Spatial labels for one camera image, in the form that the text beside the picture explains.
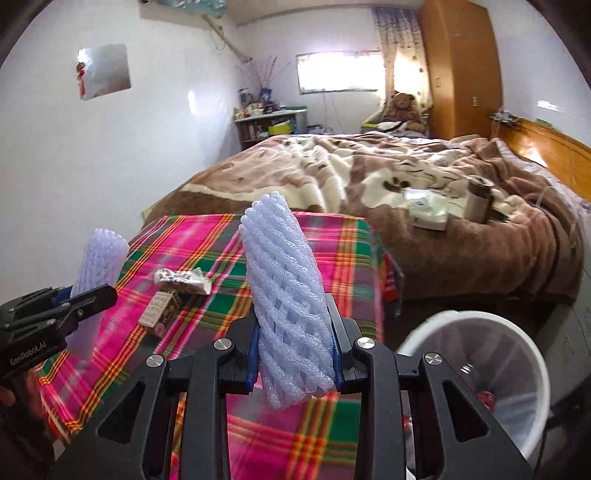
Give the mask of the patterned snack wrapper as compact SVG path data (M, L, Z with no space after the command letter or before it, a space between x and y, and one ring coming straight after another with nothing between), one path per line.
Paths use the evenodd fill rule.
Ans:
M176 291L179 294L209 295L212 289L211 280L199 267L183 271L160 268L154 272L153 281L160 289Z

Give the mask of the silver wall poster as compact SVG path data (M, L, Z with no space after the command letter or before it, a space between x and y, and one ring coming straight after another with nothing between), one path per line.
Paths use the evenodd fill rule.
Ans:
M108 44L79 49L76 74L83 101L130 89L126 46Z

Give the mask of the small white foam net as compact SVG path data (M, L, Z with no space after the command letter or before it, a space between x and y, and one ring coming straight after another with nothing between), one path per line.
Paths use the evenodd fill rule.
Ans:
M103 285L115 287L128 252L129 245L123 237L111 230L96 229L85 246L70 296L84 294ZM102 317L102 313L97 313L82 321L66 338L68 350L84 362L92 358Z

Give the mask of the cluttered shelf desk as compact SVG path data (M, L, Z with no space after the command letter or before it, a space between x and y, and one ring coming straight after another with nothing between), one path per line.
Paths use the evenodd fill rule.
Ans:
M277 104L270 93L263 89L262 100L256 101L249 89L238 91L240 107L233 109L233 121L242 150L271 136L303 134L308 129L307 107Z

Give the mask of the small red white box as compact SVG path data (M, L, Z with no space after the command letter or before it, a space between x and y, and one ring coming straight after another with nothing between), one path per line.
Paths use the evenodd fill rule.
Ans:
M180 306L180 297L175 291L160 290L143 310L138 324L146 328L149 334L162 339L177 317Z

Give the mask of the wooden headboard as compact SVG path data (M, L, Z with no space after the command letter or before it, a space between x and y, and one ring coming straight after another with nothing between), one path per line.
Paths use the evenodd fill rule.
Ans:
M589 146L553 128L526 119L493 121L491 134L502 139L518 157L543 166L584 200L590 200Z

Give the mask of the brown teddy bear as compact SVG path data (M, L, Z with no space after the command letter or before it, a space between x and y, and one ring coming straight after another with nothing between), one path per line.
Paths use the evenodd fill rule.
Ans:
M402 122L405 129L425 134L427 125L412 94L394 92L384 110L383 122Z

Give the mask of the brown beige blanket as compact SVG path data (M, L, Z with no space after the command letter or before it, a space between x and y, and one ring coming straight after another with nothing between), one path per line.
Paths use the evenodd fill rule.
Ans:
M494 183L486 224L464 218L468 177ZM414 227L406 188L448 200L445 231ZM406 298L519 295L576 299L581 221L561 185L498 140L406 139L383 133L281 135L198 172L147 213L242 213L273 191L294 210L362 217L405 276Z

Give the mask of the brown thermos cup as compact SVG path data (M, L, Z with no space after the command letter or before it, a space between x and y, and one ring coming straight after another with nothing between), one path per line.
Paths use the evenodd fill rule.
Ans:
M465 219L479 224L488 222L494 201L493 187L494 183L485 177L479 175L468 177Z

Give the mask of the dried branches vase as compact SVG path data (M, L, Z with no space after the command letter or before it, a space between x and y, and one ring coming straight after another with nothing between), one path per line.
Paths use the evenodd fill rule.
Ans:
M293 62L280 63L280 57L270 55L266 59L250 58L239 65L239 70L253 86L253 90L260 102L265 102L273 96L273 82L287 70Z

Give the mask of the white trash bin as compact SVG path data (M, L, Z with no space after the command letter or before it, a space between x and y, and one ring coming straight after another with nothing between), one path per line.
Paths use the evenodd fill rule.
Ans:
M493 415L528 461L540 444L550 411L544 358L513 322L481 311L444 311L413 330L398 352L441 354L472 391L495 400Z

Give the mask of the wooden wardrobe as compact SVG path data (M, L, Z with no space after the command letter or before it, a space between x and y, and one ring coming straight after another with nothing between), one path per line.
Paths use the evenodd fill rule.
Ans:
M503 91L488 10L471 1L426 1L419 23L433 97L431 135L489 137Z

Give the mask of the window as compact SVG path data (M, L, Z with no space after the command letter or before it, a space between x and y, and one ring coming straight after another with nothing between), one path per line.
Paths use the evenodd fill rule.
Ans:
M297 55L301 94L380 92L385 65L380 51L338 51Z

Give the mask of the large white foam net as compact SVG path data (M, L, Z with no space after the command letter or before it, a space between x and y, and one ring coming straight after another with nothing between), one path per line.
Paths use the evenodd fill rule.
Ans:
M286 409L335 390L335 336L324 281L287 200L264 194L238 227L246 281L259 324L259 371L266 401Z

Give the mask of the wall air conditioner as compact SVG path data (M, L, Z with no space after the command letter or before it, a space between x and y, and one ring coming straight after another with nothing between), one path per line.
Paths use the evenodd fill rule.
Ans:
M220 19L226 12L225 0L145 0L142 4L156 4L192 14L205 15Z

